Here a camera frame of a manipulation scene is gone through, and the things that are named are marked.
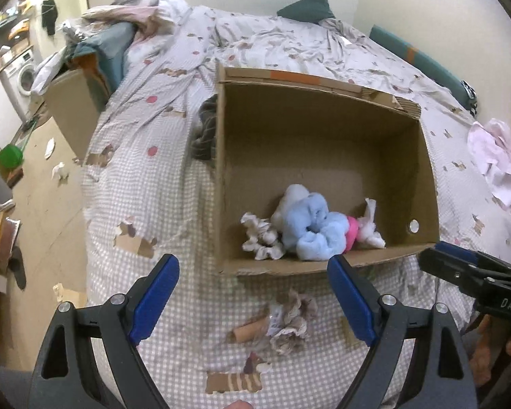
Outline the person's right hand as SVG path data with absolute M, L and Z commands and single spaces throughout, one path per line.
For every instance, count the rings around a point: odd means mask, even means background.
M 496 362 L 494 356 L 501 351 L 502 346 L 511 357 L 511 335 L 507 339 L 498 337 L 498 332 L 505 323 L 505 320 L 485 315 L 477 327 L 476 334 L 479 339 L 469 361 L 476 387 L 487 384 L 491 379 L 492 366 Z

